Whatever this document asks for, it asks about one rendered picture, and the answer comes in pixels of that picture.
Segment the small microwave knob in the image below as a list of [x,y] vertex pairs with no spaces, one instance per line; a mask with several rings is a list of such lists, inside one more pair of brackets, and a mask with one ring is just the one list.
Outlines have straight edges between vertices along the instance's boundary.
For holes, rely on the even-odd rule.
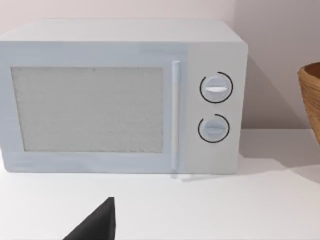
[[228,131],[228,124],[220,118],[205,120],[201,125],[202,136],[209,142],[221,140]]

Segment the microwave oven door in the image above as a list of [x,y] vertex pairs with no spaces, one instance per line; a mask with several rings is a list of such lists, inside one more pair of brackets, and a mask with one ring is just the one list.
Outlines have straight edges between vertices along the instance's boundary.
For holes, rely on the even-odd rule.
[[[172,170],[172,61],[180,61]],[[0,149],[12,173],[179,171],[188,49],[177,42],[0,42]]]

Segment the large microwave knob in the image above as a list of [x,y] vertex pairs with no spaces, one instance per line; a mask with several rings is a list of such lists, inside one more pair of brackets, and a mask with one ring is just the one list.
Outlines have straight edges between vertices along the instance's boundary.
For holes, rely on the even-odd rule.
[[215,75],[206,78],[201,89],[206,99],[220,102],[229,94],[228,80],[223,75]]

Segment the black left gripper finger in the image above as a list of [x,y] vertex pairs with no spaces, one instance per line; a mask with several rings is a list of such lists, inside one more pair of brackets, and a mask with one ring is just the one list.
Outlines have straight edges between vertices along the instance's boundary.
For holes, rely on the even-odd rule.
[[115,198],[108,197],[62,240],[115,240]]

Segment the woven wooden basket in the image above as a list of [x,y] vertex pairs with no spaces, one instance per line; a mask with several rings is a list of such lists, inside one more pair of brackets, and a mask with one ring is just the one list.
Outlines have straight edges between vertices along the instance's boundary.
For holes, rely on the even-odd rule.
[[320,61],[302,66],[297,76],[304,109],[320,145]]

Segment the pale microwave oven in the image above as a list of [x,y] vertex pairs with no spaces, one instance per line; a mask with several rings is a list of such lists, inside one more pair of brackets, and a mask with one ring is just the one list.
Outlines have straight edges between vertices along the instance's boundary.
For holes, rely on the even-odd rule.
[[[0,42],[159,42],[187,47],[183,97],[184,138],[179,171],[171,174],[233,174],[237,170],[248,45],[224,22],[210,19],[42,19],[0,34]],[[206,78],[224,76],[228,95],[206,99]],[[207,141],[207,120],[221,119],[227,133]]]

